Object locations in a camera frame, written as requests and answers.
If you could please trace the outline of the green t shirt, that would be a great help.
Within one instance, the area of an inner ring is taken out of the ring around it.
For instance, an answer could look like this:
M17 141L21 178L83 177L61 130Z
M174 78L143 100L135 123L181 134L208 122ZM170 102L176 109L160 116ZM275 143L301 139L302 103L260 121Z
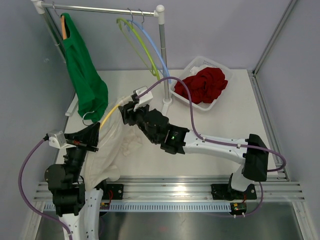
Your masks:
M78 114L85 120L98 122L103 117L109 104L108 87L101 79L92 62L85 41L79 33L71 16L62 13L66 38L66 67L78 97Z

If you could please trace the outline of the yellow hanger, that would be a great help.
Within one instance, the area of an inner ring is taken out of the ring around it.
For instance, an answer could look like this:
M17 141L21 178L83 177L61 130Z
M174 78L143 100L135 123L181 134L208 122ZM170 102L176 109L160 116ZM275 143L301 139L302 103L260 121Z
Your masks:
M104 126L105 123L108 121L108 119L111 117L111 115L112 115L121 105L123 105L123 103L124 103L124 100L119 101L119 102L107 113L107 115L104 117L104 119L103 119L102 122L100 123L100 127L99 127L100 130L103 128L103 126ZM86 112L86 113L83 115L83 117L82 117L82 119L81 119L83 125L85 125L85 126L87 126L87 127L89 126L88 124L85 123L85 117L86 117L87 114L92 114L92 113L94 113L94 111Z

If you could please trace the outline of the beige t shirt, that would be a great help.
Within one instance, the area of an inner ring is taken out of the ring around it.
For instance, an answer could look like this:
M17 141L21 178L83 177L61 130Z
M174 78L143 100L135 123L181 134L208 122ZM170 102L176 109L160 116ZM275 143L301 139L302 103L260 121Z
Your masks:
M123 123L122 115L116 109L99 131L98 151L89 151L84 162L85 190L91 191L104 180L117 181L121 170L116 157L127 157L142 147L142 140L136 129Z

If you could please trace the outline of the white printed t shirt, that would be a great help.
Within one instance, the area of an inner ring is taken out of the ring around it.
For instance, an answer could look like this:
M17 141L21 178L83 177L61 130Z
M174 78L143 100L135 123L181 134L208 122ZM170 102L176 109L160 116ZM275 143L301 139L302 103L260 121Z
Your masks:
M199 71L203 70L205 67L205 65L201 65L201 66L193 66L189 72L191 76L196 75Z

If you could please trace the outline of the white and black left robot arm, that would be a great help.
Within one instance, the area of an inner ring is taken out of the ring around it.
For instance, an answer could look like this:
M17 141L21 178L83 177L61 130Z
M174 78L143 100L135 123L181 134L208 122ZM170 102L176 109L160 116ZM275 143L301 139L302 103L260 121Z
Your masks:
M108 194L108 186L98 181L87 191L81 177L87 153L98 151L99 130L96 122L78 132L52 131L46 136L51 147L66 150L64 162L50 165L44 178L67 240L99 238L100 201Z

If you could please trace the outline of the lime green hanger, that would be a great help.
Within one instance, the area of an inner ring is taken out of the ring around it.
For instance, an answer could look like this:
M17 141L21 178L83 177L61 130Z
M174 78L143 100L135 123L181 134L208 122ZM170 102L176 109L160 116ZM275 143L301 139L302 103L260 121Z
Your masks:
M142 60L144 65L150 71L150 73L154 77L156 77L157 80L160 80L160 74L162 74L163 77L167 77L168 76L168 69L165 66L164 60L163 60L158 48L156 47L156 44L153 42L152 38L145 31L145 29L143 27L143 22L145 20L143 20L141 24L136 23L134 21L133 12L131 11L131 9L127 8L127 10L129 11L129 14L131 15L131 20L124 19L124 18L121 18L121 17L116 19L116 24L118 25L120 31L122 32L123 36L126 38L127 42L134 49L136 54L139 56L139 58ZM148 42L152 46L153 50L155 51L155 53L156 53L161 65L162 65L161 68L156 65L156 63L155 63L155 61L154 61L154 59L153 59L148 47L146 46L146 43L143 41L142 37L136 31L136 29L134 28L134 25L144 34L144 36L146 37L146 39L148 40ZM149 60L150 65L148 65L147 62L144 60L141 52L138 50L138 47L136 46L136 44L134 44L132 42L132 40L135 40L137 45L145 53L145 55L147 56L147 59Z

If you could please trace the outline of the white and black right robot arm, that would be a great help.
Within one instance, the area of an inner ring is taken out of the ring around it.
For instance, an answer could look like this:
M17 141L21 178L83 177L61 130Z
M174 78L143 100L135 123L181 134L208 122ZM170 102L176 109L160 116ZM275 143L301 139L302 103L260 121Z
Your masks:
M248 138L224 142L210 139L185 127L170 124L169 118L147 104L136 107L130 101L120 106L125 125L137 126L147 139L168 154L202 154L231 160L239 164L225 184L212 184L214 200L255 200L254 182L267 180L269 153L262 139L256 134Z

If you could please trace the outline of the red t shirt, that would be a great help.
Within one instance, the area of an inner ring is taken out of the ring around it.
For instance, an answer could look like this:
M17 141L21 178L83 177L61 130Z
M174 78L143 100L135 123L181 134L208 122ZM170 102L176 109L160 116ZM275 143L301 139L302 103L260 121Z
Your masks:
M211 104L227 87L228 80L220 68L206 67L182 80L194 104Z

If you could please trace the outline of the orange hanger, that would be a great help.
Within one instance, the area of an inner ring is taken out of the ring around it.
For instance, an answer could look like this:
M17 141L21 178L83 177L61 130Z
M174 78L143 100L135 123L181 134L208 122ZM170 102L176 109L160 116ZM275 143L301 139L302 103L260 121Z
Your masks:
M62 39L65 40L68 38L68 36L67 36L67 32L66 32L65 16L64 15L61 15L60 23L61 23Z

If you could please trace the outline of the light blue plastic hanger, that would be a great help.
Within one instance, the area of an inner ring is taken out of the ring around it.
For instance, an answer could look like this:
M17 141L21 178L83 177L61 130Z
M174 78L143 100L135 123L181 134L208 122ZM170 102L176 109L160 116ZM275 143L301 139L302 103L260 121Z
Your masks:
M135 50L135 52L138 54L142 62L145 64L145 66L148 68L148 70L151 72L153 76L155 76L158 80L160 80L160 74L162 74L163 77L169 77L170 73L167 67L167 64L165 63L165 60L160 53L159 49L157 48L155 42L149 35L149 33L145 30L142 23L137 23L134 21L133 16L131 19L125 19L122 21L123 26L127 28L127 32L131 35L131 38L134 39L138 44L140 44L140 47L143 49L145 55L147 56L150 66L146 63L146 61L143 59L141 53L137 50L136 46L132 43L131 39L125 34L125 32L122 30L122 25L119 23L118 26L120 30L122 31L123 35L126 37L127 41L131 44L132 48ZM149 44L153 48L155 54L157 55L159 62L161 63L161 67L158 67L155 63L155 60L153 59L146 43L142 39L142 37L139 35L138 31L136 30L138 28L140 32L144 35L144 37L148 40Z

